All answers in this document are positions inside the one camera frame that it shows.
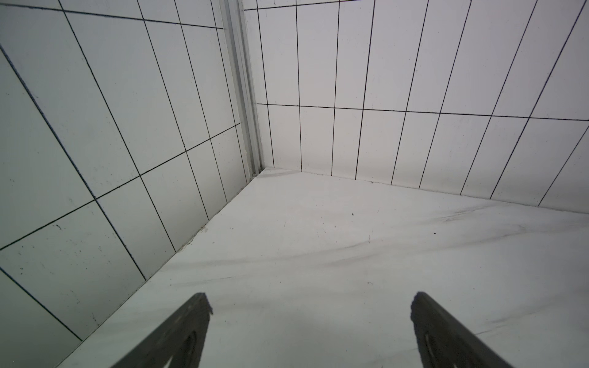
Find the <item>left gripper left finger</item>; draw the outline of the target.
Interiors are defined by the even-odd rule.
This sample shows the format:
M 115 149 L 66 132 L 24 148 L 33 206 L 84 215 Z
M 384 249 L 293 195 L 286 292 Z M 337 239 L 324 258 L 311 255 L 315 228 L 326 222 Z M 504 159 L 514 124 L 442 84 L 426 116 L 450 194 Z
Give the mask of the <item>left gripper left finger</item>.
M 114 366 L 198 367 L 212 315 L 206 294 L 194 294 Z

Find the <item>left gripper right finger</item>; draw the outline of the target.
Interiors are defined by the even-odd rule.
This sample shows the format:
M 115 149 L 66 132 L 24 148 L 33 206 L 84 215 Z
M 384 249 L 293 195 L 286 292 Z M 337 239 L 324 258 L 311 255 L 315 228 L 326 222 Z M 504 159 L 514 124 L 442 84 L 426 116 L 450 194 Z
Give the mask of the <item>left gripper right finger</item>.
M 419 291 L 411 304 L 424 367 L 510 367 L 429 294 Z

